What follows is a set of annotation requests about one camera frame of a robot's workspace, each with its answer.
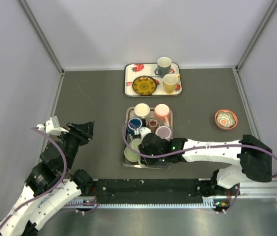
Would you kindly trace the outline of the cream white mug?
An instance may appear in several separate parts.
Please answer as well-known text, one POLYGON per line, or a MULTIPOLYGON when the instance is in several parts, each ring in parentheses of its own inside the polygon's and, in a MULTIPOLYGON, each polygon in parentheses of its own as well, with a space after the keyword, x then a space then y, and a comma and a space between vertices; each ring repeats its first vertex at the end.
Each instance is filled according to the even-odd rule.
POLYGON ((150 107, 145 103, 139 103, 134 107, 134 113, 138 118, 150 118, 150 107))

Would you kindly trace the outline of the yellow mug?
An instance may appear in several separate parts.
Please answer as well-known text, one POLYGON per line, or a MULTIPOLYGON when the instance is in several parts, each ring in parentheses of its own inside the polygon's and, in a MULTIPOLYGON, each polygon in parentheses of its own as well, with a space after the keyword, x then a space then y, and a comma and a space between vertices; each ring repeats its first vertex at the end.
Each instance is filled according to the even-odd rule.
POLYGON ((180 81, 180 74, 166 74, 163 77, 164 91, 167 94, 173 93, 179 81, 180 81))

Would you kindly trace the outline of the dark blue mug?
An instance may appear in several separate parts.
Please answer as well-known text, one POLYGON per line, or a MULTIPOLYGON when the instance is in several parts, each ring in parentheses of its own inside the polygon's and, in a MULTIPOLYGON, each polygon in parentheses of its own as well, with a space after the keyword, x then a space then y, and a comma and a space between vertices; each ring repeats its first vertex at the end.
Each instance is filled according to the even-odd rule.
POLYGON ((143 121, 140 118, 130 118, 127 125, 127 132, 129 135, 137 136, 139 135, 139 130, 143 127, 143 121))

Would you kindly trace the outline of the silver metal tray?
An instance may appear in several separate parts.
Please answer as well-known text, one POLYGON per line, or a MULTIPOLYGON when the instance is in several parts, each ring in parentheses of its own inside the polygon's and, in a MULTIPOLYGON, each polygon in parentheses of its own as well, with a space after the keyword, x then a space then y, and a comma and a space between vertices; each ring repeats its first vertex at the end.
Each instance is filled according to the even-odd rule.
MULTIPOLYGON (((136 117, 135 113, 134 113, 134 107, 130 107, 127 109, 126 112, 126 118, 125 121, 128 122, 130 118, 136 117)), ((132 137, 131 135, 128 134, 127 130, 125 131, 125 140, 126 142, 129 144, 130 141, 132 141, 134 138, 134 136, 132 137)), ((163 159, 160 159, 158 162, 156 162, 154 165, 148 166, 143 164, 142 159, 141 159, 141 165, 139 164, 132 164, 130 162, 128 162, 125 159, 125 156, 123 155, 123 160, 122 160, 123 166, 124 167, 129 167, 129 168, 145 168, 145 169, 170 169, 173 164, 169 163, 169 162, 165 162, 163 159)))

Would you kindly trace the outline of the light green mug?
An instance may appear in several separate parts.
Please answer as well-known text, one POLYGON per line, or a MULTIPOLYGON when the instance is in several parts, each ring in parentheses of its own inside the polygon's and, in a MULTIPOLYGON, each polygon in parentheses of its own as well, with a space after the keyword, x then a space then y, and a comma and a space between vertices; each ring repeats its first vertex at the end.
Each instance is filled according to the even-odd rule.
POLYGON ((141 156, 135 152, 133 152, 133 150, 135 150, 136 152, 139 152, 139 148, 138 146, 141 144, 141 139, 133 139, 132 141, 130 141, 129 147, 126 147, 124 150, 124 156, 125 159, 132 163, 132 164, 139 164, 141 165, 141 156))

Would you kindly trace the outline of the grey green mug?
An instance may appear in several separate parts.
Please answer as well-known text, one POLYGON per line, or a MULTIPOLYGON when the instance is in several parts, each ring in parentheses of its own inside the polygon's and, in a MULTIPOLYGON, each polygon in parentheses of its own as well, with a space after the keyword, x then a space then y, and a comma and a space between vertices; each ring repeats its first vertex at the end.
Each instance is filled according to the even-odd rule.
POLYGON ((154 70, 155 75, 163 78, 166 74, 170 73, 172 60, 168 57, 161 57, 157 61, 157 68, 154 70))

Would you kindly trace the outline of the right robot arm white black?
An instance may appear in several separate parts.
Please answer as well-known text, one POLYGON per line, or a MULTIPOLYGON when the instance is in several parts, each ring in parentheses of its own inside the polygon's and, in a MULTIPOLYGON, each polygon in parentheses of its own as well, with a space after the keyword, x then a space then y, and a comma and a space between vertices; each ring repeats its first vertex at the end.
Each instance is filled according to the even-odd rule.
POLYGON ((202 188, 203 196, 220 195, 227 189, 253 180, 271 182, 272 150, 253 135, 230 142, 200 142, 186 138, 162 139, 147 134, 138 146, 147 165, 158 160, 170 163, 217 162, 228 166, 213 172, 202 188))

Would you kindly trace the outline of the yellow patterned plate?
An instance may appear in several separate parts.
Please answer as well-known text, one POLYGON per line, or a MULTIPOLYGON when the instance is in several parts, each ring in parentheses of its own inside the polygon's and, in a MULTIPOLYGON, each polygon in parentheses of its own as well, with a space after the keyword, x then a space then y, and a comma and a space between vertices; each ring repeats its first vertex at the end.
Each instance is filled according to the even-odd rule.
POLYGON ((149 76, 139 76, 134 79, 132 89, 141 96, 152 95, 157 88, 157 82, 149 76))

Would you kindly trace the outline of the black gold mug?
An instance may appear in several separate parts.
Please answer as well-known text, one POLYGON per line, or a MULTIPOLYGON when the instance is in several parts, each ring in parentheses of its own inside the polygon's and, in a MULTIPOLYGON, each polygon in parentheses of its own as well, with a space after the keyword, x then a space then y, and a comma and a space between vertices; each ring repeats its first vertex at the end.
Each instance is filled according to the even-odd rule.
POLYGON ((151 119, 149 122, 148 122, 148 127, 150 129, 157 129, 158 127, 158 122, 154 119, 151 119))

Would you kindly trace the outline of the pink patterned bowl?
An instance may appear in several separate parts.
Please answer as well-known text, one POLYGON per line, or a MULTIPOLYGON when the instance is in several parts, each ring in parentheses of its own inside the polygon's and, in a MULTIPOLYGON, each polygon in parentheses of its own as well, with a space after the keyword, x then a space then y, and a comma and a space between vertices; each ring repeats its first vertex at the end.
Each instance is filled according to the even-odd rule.
POLYGON ((215 124, 222 130, 234 129, 238 124, 237 116, 230 110, 222 109, 215 113, 215 124))

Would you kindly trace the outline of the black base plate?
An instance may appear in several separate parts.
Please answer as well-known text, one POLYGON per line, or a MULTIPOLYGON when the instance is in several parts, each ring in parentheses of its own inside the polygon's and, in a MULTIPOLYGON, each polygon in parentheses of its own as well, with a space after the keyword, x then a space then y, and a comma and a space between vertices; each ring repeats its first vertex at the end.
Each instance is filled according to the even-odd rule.
POLYGON ((100 204, 193 204, 228 190, 198 179, 99 179, 82 195, 100 204))

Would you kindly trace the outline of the strawberry pattern white tray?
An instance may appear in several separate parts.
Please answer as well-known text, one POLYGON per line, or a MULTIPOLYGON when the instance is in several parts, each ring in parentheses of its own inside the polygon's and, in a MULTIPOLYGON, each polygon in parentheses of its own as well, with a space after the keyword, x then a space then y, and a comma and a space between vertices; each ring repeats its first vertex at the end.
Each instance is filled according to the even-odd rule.
POLYGON ((155 74, 156 63, 132 63, 125 66, 124 93, 129 97, 178 96, 182 93, 182 83, 178 80, 172 93, 164 90, 163 78, 155 74))

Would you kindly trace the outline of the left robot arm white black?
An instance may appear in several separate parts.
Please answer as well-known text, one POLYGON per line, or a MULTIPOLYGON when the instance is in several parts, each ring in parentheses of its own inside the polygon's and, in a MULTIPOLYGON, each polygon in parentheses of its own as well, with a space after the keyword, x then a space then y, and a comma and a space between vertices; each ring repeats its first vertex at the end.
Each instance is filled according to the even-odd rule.
POLYGON ((48 139, 40 162, 25 180, 8 215, 0 221, 0 236, 35 236, 60 209, 81 195, 96 194, 93 178, 85 170, 71 170, 80 146, 93 138, 94 122, 59 125, 56 116, 32 128, 48 139))

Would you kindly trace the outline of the pink mug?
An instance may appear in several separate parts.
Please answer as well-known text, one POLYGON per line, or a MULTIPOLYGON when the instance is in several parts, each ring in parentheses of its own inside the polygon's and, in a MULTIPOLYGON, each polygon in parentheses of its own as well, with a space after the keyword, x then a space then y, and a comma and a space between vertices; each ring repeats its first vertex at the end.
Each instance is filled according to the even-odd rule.
POLYGON ((170 108, 166 104, 158 104, 154 109, 154 116, 158 121, 159 125, 171 127, 169 116, 170 108))

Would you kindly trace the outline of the mauve purple mug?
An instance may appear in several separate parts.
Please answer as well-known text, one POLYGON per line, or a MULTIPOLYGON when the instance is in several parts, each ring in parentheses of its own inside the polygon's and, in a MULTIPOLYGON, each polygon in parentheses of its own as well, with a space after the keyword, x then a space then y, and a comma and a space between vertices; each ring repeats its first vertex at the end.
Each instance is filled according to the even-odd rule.
POLYGON ((170 127, 165 126, 165 125, 159 126, 156 129, 155 134, 157 136, 159 136, 160 138, 166 139, 168 141, 170 141, 172 139, 172 136, 173 136, 172 129, 170 127))

